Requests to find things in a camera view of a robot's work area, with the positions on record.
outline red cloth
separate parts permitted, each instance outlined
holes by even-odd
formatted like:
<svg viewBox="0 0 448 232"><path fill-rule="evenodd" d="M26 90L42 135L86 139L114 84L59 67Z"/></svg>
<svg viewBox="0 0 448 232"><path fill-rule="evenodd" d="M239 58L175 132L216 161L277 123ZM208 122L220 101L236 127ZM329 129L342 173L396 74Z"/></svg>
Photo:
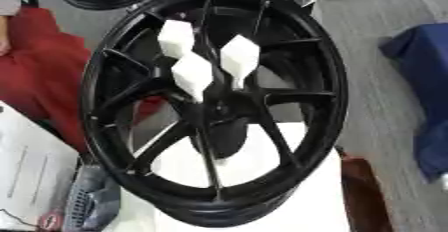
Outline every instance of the red cloth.
<svg viewBox="0 0 448 232"><path fill-rule="evenodd" d="M12 50L0 57L0 99L33 120L50 119L67 143L86 151L78 89L90 52L80 37L59 30L50 11L22 8L9 21ZM160 99L141 109L153 113Z"/></svg>

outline wheel rim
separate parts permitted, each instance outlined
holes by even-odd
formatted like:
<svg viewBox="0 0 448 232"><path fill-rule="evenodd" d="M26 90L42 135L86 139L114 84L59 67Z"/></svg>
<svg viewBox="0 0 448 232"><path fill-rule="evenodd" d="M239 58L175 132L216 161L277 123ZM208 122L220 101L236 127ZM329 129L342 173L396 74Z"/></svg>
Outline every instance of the wheel rim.
<svg viewBox="0 0 448 232"><path fill-rule="evenodd" d="M246 18L246 22L251 23L242 23L242 27L228 27L238 32L212 34L211 31L218 32L219 28L223 28L219 27L221 25L219 23L222 22L219 22L218 26L212 22L216 21L216 17L221 16L220 14L225 14L222 16L230 14L230 17L237 19ZM216 53L213 48L220 48L230 40L229 37L240 33L262 46L264 58L260 62L263 66L271 67L271 70L283 74L282 77L292 78L297 86L295 90L260 89L257 88L255 80L250 79L247 91L226 95L229 98L228 103L238 102L237 106L243 107L238 108L238 115L248 116L260 123L270 135L282 160L281 165L275 170L249 183L226 188L220 185L219 175L213 168L212 154L208 151L210 148L207 147L209 145L207 134L213 129L210 125L215 120L210 119L209 113L204 113L207 108L205 104L190 104L185 96L176 90L167 72L169 70L167 67L169 68L174 61L157 55L156 50L153 55L154 63L148 66L149 63L142 61L143 58L138 59L129 54L133 52L132 45L134 43L137 45L140 41L142 32L152 28L152 33L148 34L154 37L167 18L192 20L198 29L195 50L210 60L216 59L213 57ZM276 37L271 35L271 30L267 30L275 27L287 32L280 38L286 35L293 38L275 39ZM275 56L276 62L269 58L270 55ZM277 62L280 60L279 55L286 57L284 62ZM297 78L297 74L288 72L297 70L294 68L299 66L300 57L303 58L304 55L314 57L319 69L322 70L317 80L319 87L310 88L308 85L308 88L299 89L303 83ZM120 67L123 65L120 61L123 60L127 64L126 70L140 74L139 80L132 82L131 86L122 87L118 93L101 96L104 92L101 85L108 85L108 80L104 76L108 71L106 67ZM181 120L168 130L165 137L162 137L163 140L152 145L151 149L158 151L147 151L134 158L120 139L116 125L113 125L115 115L119 107L156 95L163 95L171 105L181 110L187 106L188 111L183 110L181 113L193 112L197 117L190 119L188 117L191 116L181 114ZM225 227L260 218L286 200L331 150L342 128L347 100L345 71L334 44L317 22L292 2L152 0L119 22L92 56L84 74L80 111L91 152L119 184L174 218L201 226ZM289 153L285 149L284 139L264 105L284 102L306 102L313 106L313 112L306 121L309 126L308 133L294 153ZM251 112L246 114L245 105L254 109L255 114ZM198 136L193 143L199 145L198 148L203 150L205 156L205 165L211 178L209 188L195 188L168 181L151 173L145 166L155 159L156 154L160 154L160 150L176 142L180 136L192 134L192 131Z"/></svg>

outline blue fabric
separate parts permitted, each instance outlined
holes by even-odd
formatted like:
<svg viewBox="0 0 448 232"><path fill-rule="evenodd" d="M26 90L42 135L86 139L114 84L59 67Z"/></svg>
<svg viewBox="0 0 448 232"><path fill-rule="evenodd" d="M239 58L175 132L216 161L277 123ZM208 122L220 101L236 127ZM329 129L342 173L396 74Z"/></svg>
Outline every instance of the blue fabric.
<svg viewBox="0 0 448 232"><path fill-rule="evenodd" d="M427 117L415 140L416 161L429 180L448 172L448 24L421 25L381 47L398 60Z"/></svg>

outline white cube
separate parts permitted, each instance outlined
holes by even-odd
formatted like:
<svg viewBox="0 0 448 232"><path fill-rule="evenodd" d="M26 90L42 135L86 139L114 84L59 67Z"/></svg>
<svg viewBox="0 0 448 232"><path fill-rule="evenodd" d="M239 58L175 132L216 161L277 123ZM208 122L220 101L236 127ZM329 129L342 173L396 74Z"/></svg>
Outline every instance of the white cube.
<svg viewBox="0 0 448 232"><path fill-rule="evenodd" d="M182 57L171 71L177 86L190 94L197 102L203 102L203 92L213 82L210 62L190 52Z"/></svg>
<svg viewBox="0 0 448 232"><path fill-rule="evenodd" d="M260 46L237 35L221 49L221 66L233 77L233 88L244 88L244 80L258 66Z"/></svg>
<svg viewBox="0 0 448 232"><path fill-rule="evenodd" d="M167 20L157 40L165 56L180 59L193 49L193 26L185 21Z"/></svg>

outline floor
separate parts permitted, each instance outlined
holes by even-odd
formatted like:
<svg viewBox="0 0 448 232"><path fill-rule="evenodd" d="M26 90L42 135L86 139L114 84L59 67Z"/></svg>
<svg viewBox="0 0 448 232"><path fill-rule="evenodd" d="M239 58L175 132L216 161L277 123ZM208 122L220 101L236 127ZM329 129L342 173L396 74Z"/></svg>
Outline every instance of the floor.
<svg viewBox="0 0 448 232"><path fill-rule="evenodd" d="M41 0L62 28L94 48L123 10L88 12ZM350 109L340 144L367 158L397 232L448 230L448 192L428 185L413 161L413 136L424 116L394 61L378 44L422 23L447 22L448 0L319 0L317 17L336 42L350 81Z"/></svg>

